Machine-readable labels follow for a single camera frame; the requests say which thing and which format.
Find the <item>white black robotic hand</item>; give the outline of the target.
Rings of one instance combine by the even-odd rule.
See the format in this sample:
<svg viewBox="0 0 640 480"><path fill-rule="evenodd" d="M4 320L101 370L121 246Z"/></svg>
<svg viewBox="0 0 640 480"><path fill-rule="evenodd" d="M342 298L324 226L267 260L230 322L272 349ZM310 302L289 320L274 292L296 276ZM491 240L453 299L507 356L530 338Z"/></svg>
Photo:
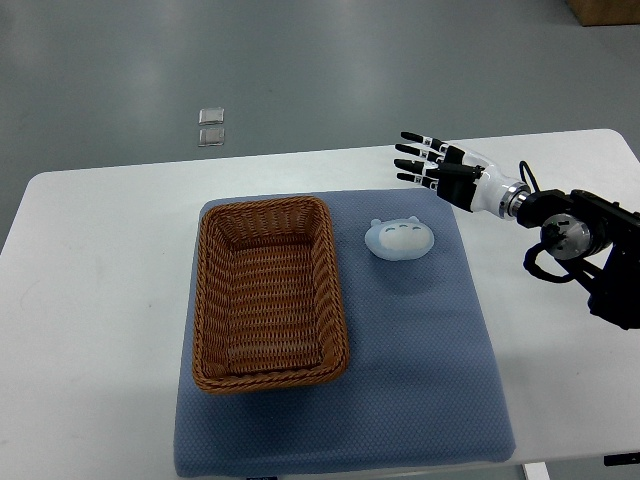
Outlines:
<svg viewBox="0 0 640 480"><path fill-rule="evenodd" d="M396 144L397 151L425 160L395 159L394 165L407 172L397 173L396 178L436 189L439 198L462 210L487 211L501 219L514 219L519 206L529 196L529 187L523 181L503 175L491 160L480 154L453 145L447 147L446 142L408 131L402 131L400 136L429 149ZM439 179L417 175L437 169Z"/></svg>

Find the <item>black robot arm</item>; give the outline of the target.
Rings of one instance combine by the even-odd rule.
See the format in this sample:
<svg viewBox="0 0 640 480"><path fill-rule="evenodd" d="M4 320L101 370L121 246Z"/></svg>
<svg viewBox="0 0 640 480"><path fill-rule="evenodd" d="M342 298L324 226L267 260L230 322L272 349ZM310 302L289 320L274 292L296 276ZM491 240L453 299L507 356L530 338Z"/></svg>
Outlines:
<svg viewBox="0 0 640 480"><path fill-rule="evenodd" d="M540 231L524 269L540 280L579 283L592 315L623 330L639 326L639 215L591 192L540 189L529 165L519 178L486 157L433 137L404 131L397 178L434 191L467 212L486 211Z"/></svg>

